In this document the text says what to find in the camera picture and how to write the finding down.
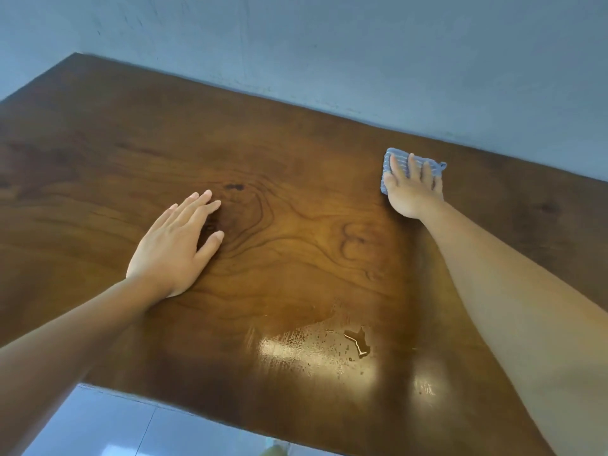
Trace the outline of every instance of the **cloth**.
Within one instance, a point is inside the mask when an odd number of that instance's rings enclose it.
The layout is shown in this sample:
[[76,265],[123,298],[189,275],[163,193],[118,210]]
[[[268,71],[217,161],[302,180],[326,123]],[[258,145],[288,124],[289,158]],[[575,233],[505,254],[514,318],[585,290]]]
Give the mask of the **cloth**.
[[[399,164],[401,169],[403,169],[403,171],[406,173],[406,176],[410,177],[410,168],[407,166],[407,157],[410,156],[410,154],[407,152],[404,152],[403,150],[395,149],[394,147],[391,147],[390,149],[388,149],[386,151],[386,153],[384,154],[384,164],[382,166],[383,176],[384,176],[384,173],[386,173],[387,171],[389,173],[392,172],[390,169],[390,155],[391,154],[395,155],[397,164]],[[430,158],[418,157],[417,155],[414,155],[414,160],[416,160],[416,163],[418,164],[419,168],[422,168],[422,164],[424,162],[429,162],[430,170],[433,173],[433,175],[440,175],[441,172],[445,168],[447,168],[447,163],[444,161],[437,163],[435,160],[431,160]],[[389,194],[386,191],[386,186],[384,185],[384,179],[380,179],[380,191],[382,193],[384,193],[384,195]]]

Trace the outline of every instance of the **person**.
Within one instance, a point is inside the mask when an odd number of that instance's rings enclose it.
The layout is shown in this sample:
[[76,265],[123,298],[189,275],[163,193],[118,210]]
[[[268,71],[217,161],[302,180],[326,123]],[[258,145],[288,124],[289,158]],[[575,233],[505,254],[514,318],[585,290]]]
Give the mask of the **person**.
[[[392,207],[419,219],[455,287],[530,416],[558,456],[608,450],[608,314],[443,201],[441,177],[410,155],[391,157]],[[101,353],[146,309],[186,291],[219,248],[200,230],[219,201],[194,193],[163,212],[137,246],[126,278],[0,349],[0,454],[19,455]]]

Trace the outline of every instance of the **wooden table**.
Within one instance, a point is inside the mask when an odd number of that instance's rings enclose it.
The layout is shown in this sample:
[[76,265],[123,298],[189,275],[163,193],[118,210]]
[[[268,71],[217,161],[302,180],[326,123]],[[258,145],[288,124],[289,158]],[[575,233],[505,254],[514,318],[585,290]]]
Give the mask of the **wooden table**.
[[447,162],[447,201],[608,307],[606,183],[75,54],[0,103],[0,342],[118,281],[210,188],[217,258],[88,383],[334,452],[551,454],[430,236],[380,193],[391,146]]

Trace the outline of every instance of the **person's left hand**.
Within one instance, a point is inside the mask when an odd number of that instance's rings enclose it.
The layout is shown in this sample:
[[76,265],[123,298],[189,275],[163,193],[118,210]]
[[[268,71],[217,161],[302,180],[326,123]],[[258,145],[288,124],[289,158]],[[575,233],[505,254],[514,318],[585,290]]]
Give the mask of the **person's left hand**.
[[127,278],[151,278],[166,291],[165,297],[186,291],[224,239],[224,232],[218,230],[196,251],[207,216],[221,204],[219,200],[207,204],[210,199],[210,190],[201,196],[194,192],[180,206],[175,204],[161,214],[137,245],[126,269]]

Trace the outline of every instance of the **wall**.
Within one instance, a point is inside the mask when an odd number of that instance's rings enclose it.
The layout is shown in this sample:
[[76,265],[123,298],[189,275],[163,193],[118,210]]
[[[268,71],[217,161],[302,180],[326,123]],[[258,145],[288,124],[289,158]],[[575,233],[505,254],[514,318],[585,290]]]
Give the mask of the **wall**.
[[0,98],[74,51],[608,180],[608,0],[0,0]]

